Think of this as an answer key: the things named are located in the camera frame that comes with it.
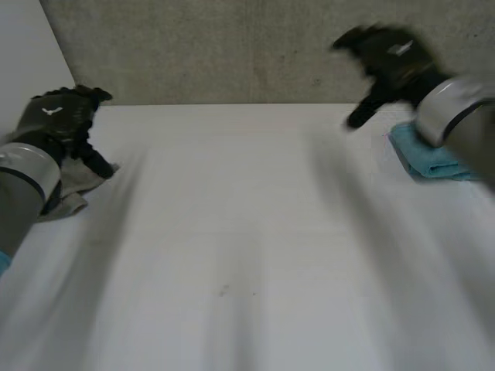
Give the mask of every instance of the gray wall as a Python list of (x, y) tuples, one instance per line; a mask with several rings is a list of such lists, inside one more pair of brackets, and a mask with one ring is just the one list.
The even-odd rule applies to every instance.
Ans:
[(494, 0), (41, 0), (78, 83), (115, 104), (354, 102), (367, 84), (332, 41), (412, 25), (459, 72), (495, 72)]
[(1, 143), (30, 98), (74, 80), (37, 0), (0, 1), (0, 50)]

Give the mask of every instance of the glove finger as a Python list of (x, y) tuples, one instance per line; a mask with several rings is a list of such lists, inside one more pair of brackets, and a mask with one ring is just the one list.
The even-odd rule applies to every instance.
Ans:
[(333, 43), (334, 49), (349, 49), (355, 56), (360, 55), (359, 45), (380, 32), (387, 32), (390, 29), (388, 27), (382, 27), (380, 25), (373, 25), (367, 29), (359, 26), (355, 27), (346, 33), (344, 33), (340, 38), (338, 38)]
[(332, 47), (337, 50), (351, 49), (363, 38), (363, 34), (364, 30), (362, 27), (354, 27), (338, 38)]
[(395, 94), (388, 88), (376, 83), (370, 94), (365, 97), (352, 114), (347, 118), (346, 125), (350, 129), (358, 129), (366, 124), (386, 103), (398, 100)]
[(93, 103), (94, 110), (97, 110), (102, 102), (111, 100), (113, 98), (110, 93), (99, 87), (91, 89), (89, 87), (85, 87), (84, 85), (77, 85), (74, 91), (76, 92), (76, 94), (79, 94), (82, 97), (89, 98)]
[(115, 173), (110, 163), (104, 159), (100, 152), (93, 149), (93, 146), (89, 143), (80, 148), (79, 155), (78, 157), (83, 160), (83, 163), (101, 178), (109, 179)]

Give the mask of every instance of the white table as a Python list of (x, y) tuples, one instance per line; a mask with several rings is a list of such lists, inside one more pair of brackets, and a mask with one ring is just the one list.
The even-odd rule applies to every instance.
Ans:
[(0, 283), (0, 369), (494, 369), (495, 208), (342, 104), (104, 107), (122, 164)]

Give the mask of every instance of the blue towel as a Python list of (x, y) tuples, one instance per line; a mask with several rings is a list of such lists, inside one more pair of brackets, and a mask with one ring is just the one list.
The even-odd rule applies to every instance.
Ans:
[(471, 180), (477, 177), (445, 148), (432, 148), (418, 136), (414, 123), (395, 125), (390, 141), (399, 157), (408, 163), (411, 175), (432, 179)]
[(0, 251), (0, 277), (10, 267), (12, 259)]

